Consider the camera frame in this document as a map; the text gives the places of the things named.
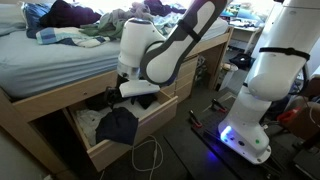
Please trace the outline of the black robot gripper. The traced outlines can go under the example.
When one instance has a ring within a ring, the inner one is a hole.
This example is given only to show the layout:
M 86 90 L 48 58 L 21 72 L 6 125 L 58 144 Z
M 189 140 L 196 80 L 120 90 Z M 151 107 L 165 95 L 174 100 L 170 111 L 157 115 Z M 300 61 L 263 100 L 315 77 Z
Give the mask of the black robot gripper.
M 104 92 L 104 103 L 110 107 L 114 108 L 114 105 L 120 102 L 125 101 L 125 98 L 122 97 L 120 92 L 120 85 L 127 82 L 127 79 L 118 75 L 117 82 L 115 87 L 108 86 Z

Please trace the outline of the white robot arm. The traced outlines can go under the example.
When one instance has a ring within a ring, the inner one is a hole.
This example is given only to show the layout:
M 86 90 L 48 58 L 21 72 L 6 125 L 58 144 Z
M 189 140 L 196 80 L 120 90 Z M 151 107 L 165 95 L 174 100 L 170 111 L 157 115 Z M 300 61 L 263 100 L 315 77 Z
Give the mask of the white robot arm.
M 125 21 L 117 73 L 121 96 L 156 93 L 176 79 L 186 56 L 232 0 L 194 0 L 168 36 L 150 20 Z M 220 140 L 258 165 L 271 155 L 259 120 L 271 103 L 289 94 L 320 37 L 320 0 L 284 0 L 266 44 L 259 49 L 240 92 L 218 125 Z

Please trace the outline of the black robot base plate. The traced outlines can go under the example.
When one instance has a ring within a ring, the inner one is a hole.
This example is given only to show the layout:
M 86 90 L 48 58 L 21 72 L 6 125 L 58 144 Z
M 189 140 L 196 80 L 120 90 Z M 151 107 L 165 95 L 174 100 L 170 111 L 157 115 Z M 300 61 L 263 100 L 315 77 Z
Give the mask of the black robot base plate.
M 320 153 L 315 146 L 305 149 L 299 139 L 290 144 L 272 140 L 271 156 L 261 164 L 252 164 L 244 158 L 245 152 L 238 154 L 228 147 L 229 143 L 244 147 L 241 141 L 219 134 L 223 118 L 222 112 L 210 113 L 192 130 L 240 180 L 320 180 Z

